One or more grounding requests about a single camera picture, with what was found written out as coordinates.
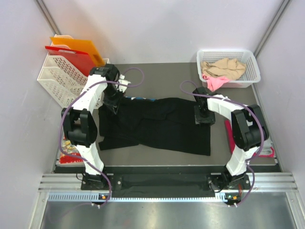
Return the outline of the black t-shirt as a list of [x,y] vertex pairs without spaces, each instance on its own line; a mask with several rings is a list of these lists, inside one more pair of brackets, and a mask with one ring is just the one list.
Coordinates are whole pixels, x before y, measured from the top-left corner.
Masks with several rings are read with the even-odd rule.
[[145,145],[195,155],[211,154],[210,126],[195,122],[195,101],[124,97],[114,114],[99,108],[100,150]]

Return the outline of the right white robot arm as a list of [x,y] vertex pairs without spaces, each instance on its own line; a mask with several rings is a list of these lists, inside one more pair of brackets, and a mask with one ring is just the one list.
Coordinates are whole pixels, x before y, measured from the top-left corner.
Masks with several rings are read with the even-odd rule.
[[221,175],[210,181],[210,188],[217,192],[235,188],[244,178],[251,158],[269,138],[262,110],[258,105],[246,106],[221,94],[209,93],[204,87],[196,88],[193,94],[198,103],[194,107],[197,124],[213,125],[218,113],[232,129],[234,150]]

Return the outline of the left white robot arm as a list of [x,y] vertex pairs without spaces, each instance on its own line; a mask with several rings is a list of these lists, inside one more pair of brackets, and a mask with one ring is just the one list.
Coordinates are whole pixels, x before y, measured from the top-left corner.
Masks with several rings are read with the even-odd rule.
[[79,97],[61,112],[64,135],[76,147],[85,164],[82,182],[97,189],[105,188],[108,178],[102,174],[104,163],[96,146],[98,129],[92,113],[102,95],[102,104],[114,114],[117,113],[126,89],[119,86],[123,81],[124,77],[120,77],[118,68],[113,64],[94,67]]

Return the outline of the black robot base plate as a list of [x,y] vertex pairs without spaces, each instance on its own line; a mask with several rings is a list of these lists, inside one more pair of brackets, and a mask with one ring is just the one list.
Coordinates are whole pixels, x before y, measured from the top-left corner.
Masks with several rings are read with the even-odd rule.
[[224,166],[114,166],[106,177],[83,173],[81,190],[112,190],[114,198],[213,197],[218,191],[250,187],[248,175],[229,175]]

